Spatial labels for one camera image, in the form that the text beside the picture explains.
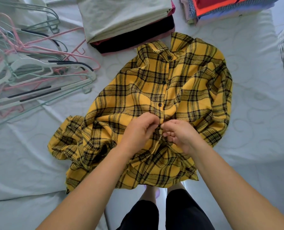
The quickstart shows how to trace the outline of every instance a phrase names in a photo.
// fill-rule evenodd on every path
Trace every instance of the black shorts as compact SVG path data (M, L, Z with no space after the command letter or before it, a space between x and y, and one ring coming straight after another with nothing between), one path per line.
M159 210L146 200L138 201L117 230L158 230ZM209 218L185 189L172 190L166 198L166 230L213 230Z

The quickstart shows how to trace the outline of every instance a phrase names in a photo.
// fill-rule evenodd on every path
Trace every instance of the folded black garment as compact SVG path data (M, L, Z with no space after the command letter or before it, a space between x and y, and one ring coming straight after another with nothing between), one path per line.
M129 31L127 33L117 35L106 41L101 42L99 45L91 44L101 54L117 52L139 45L147 40L154 38L160 34L166 33L174 29L173 16L168 16L155 23L148 24L137 30Z

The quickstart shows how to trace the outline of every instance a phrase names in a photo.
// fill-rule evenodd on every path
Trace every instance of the flannel shirt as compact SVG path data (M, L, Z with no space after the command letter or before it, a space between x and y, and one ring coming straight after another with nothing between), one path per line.
M171 50L155 41L138 47L115 79L83 116L69 116L51 138L57 159L71 159L66 174L72 191L121 140L129 122L144 112L191 123L214 146L230 118L232 78L223 54L199 38L174 32ZM116 188L138 184L167 188L198 180L192 158L167 142L158 127L144 148L129 161Z

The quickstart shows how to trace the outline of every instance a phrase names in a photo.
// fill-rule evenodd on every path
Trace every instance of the red garment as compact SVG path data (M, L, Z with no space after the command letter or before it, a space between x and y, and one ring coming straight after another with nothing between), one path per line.
M176 10L176 7L175 7L175 5L174 5L174 3L173 3L173 1L171 0L171 2L172 2L172 9L171 9L171 11L167 14L167 17L168 16L171 16L172 14L174 14L175 13L175 10ZM96 42L92 42L92 44L93 45L99 45L101 42L104 42L104 41L106 41L106 40L109 40L109 39L111 39L111 38L106 38L106 39L103 39L103 40L99 40L99 41L96 41Z
M192 0L197 16L230 4L235 4L245 0Z

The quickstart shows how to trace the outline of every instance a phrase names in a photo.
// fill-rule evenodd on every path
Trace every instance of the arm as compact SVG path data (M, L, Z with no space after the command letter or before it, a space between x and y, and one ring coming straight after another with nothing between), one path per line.
M118 146L40 224L37 230L95 229L125 166L158 127L159 118L144 113L132 120Z
M229 166L188 122L170 120L161 127L168 141L192 157L232 229L284 229L284 215Z

